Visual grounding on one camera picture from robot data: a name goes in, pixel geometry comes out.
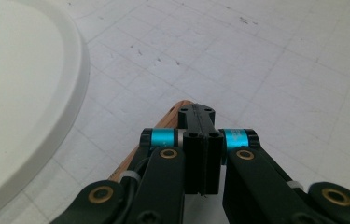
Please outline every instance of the white round table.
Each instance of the white round table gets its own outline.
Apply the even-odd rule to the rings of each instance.
[[[84,99],[89,56],[46,0],[0,0],[0,208],[44,166]]]

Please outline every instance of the blue ring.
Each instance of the blue ring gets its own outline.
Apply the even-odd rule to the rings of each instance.
[[[153,147],[174,147],[175,129],[155,128],[151,134],[151,148]]]
[[[227,164],[227,155],[236,147],[248,147],[249,141],[245,129],[223,129],[227,142],[227,154],[223,164]]]

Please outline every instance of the cable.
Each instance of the cable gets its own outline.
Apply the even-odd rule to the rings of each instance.
[[[134,171],[137,172],[139,175],[141,175],[140,173],[144,170],[144,168],[146,168],[148,161],[149,161],[149,158],[142,159],[134,167]],[[137,192],[137,187],[138,187],[138,181],[135,178],[131,178],[129,182],[128,190],[127,190],[128,196],[126,199],[125,207],[122,209],[122,212],[117,216],[117,219],[114,221],[113,224],[123,224],[125,222],[126,216],[128,215],[129,210],[131,209],[134,196]]]

